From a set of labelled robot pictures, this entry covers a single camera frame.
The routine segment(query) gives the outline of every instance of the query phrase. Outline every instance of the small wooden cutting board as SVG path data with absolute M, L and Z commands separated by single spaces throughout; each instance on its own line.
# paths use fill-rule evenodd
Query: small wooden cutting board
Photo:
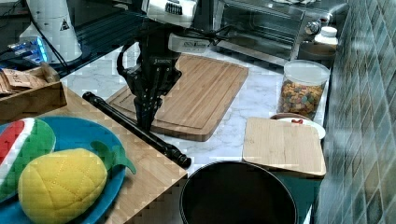
M 163 97 L 151 130 L 156 133 L 206 141 L 248 76 L 246 67 L 200 56 L 182 54 L 176 68 L 183 75 Z M 136 119 L 134 95 L 122 88 L 107 102 Z
M 318 132 L 302 124 L 249 118 L 243 160 L 309 178 L 321 179 L 326 175 Z

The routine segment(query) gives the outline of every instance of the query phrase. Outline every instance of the black pot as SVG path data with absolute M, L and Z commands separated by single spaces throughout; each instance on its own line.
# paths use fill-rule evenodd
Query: black pot
M 180 214 L 189 224 L 297 223 L 294 200 L 282 182 L 241 161 L 211 163 L 190 176 Z

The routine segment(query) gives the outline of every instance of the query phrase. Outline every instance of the cardboard box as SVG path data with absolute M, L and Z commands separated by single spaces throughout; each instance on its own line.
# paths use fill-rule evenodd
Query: cardboard box
M 32 118 L 67 105 L 64 86 L 57 72 L 47 64 L 27 70 L 31 75 L 42 77 L 49 84 L 0 98 L 0 124 L 18 119 Z

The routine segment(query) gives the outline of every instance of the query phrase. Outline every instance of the green pineapple leaves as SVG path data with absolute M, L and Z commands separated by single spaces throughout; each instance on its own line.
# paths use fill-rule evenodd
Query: green pineapple leaves
M 98 152 L 98 156 L 102 159 L 107 170 L 111 168 L 123 165 L 126 166 L 132 174 L 136 174 L 136 168 L 132 162 L 126 157 L 125 150 L 122 146 L 114 146 L 110 150 L 103 142 L 93 141 L 91 147 Z

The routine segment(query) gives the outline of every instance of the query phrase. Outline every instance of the tiled wall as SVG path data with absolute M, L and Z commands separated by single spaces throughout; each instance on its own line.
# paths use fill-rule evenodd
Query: tiled wall
M 351 5 L 332 77 L 317 223 L 396 223 L 396 0 Z

